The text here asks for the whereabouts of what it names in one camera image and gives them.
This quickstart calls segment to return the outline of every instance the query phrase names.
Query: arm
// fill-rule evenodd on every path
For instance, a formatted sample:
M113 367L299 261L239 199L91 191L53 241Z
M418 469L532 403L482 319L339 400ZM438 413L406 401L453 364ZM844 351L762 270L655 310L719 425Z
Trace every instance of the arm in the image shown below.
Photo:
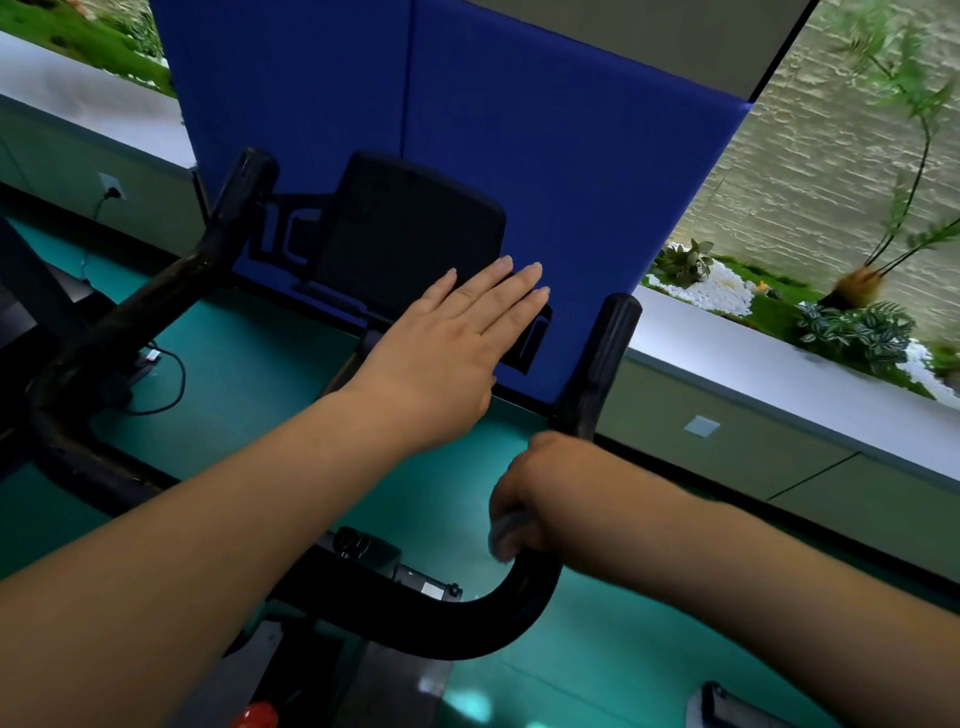
M161 725L331 524L484 414L546 302L539 266L497 285L511 265L448 274L341 392L0 583L0 723Z
M669 603L753 651L842 722L953 725L960 618L594 445L540 435L493 494L538 522L504 547Z

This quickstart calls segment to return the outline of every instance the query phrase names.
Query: hand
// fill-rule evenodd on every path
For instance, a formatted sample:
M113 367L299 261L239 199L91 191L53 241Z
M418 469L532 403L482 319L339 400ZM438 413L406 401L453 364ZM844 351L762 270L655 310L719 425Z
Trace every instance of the hand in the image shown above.
M660 558L700 504L673 483L558 432L535 435L500 478L491 521L520 508L534 520L504 537L501 557L522 549L557 551L564 563L619 586L658 594Z
M513 266L502 257L452 293L451 270L390 327L344 388L390 418L410 454L476 425L490 406L493 368L546 305L549 288L531 293L540 264L504 280Z

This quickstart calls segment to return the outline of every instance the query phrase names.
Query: red knob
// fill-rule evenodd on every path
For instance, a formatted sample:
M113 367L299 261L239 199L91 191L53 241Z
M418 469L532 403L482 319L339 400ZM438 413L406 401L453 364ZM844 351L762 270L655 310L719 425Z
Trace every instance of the red knob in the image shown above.
M231 724L230 728L276 728L279 716L270 703L253 703Z

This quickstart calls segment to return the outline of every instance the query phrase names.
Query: forearm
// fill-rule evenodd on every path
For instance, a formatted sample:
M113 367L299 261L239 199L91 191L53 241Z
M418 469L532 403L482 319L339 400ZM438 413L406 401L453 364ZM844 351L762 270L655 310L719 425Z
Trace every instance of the forearm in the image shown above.
M325 398L0 584L0 657L16 666L0 681L0 722L161 723L279 577L404 456L392 424L362 408Z
M730 506L686 502L659 595L854 726L951 725L960 619Z

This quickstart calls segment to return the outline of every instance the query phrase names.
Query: white ledge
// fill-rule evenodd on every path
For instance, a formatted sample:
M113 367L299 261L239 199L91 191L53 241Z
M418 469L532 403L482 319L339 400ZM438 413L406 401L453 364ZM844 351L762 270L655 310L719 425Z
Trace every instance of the white ledge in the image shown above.
M960 492L960 410L639 286L633 360Z
M197 164L177 99L2 32L0 96L183 169Z

